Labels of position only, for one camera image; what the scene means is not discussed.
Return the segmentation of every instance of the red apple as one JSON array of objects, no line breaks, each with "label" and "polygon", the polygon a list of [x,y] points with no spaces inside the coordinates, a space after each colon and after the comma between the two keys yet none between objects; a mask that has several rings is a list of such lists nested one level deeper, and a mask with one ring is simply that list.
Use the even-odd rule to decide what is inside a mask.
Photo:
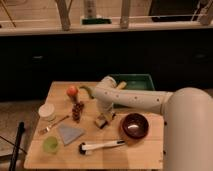
[{"label": "red apple", "polygon": [[73,96],[76,96],[77,94],[78,94],[77,87],[74,85],[69,86],[69,88],[67,89],[67,95],[69,97],[73,97]]}]

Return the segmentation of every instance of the black cable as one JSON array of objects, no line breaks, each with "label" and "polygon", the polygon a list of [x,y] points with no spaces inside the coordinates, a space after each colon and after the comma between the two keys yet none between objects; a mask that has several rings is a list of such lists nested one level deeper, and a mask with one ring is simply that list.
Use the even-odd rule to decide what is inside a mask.
[{"label": "black cable", "polygon": [[[0,135],[0,138],[3,139],[4,141],[6,141],[7,143],[13,145],[13,147],[17,147],[14,143],[12,143],[11,141],[9,141],[6,138],[2,137],[1,135]],[[27,154],[27,152],[23,148],[19,147],[19,150],[21,150],[22,152],[24,152],[25,154]]]}]

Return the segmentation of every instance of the white container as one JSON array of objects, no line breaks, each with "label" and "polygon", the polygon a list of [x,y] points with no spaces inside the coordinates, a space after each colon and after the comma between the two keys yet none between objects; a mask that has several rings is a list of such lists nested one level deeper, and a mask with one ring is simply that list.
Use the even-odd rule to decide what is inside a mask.
[{"label": "white container", "polygon": [[52,121],[56,117],[54,111],[55,111],[55,107],[53,104],[45,103],[42,106],[40,106],[38,110],[38,114],[43,120]]}]

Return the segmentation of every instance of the wooden table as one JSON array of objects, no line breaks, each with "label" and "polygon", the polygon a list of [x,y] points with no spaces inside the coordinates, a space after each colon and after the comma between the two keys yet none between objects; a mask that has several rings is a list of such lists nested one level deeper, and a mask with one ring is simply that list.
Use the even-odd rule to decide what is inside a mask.
[{"label": "wooden table", "polygon": [[[69,85],[95,86],[95,82],[53,82],[46,102],[55,106],[56,119],[71,114],[72,103],[66,95]],[[57,127],[45,135],[39,135],[38,130],[46,127],[49,122],[39,120],[33,140],[31,142],[24,167],[27,169],[162,169],[163,162],[163,118],[157,114],[145,113],[132,108],[116,109],[117,115],[110,125],[99,129],[94,120],[99,115],[96,99],[89,99],[84,89],[79,89],[79,100],[85,103],[80,123],[72,118],[63,121],[64,124],[76,128],[83,128],[83,136],[71,144],[64,146]],[[109,149],[98,149],[92,155],[81,155],[78,146],[85,141],[107,141],[120,139],[118,125],[128,113],[139,112],[149,122],[150,129],[146,138],[131,146],[119,146]],[[42,143],[48,136],[55,136],[59,140],[59,150],[56,154],[43,151]]]}]

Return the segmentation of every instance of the triangular napkin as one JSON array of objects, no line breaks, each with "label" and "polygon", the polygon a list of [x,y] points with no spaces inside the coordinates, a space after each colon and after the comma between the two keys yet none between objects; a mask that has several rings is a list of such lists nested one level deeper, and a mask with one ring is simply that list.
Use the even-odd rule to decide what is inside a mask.
[{"label": "triangular napkin", "polygon": [[58,126],[58,132],[63,140],[64,145],[68,145],[78,137],[84,134],[84,130],[80,128],[73,128],[64,124]]}]

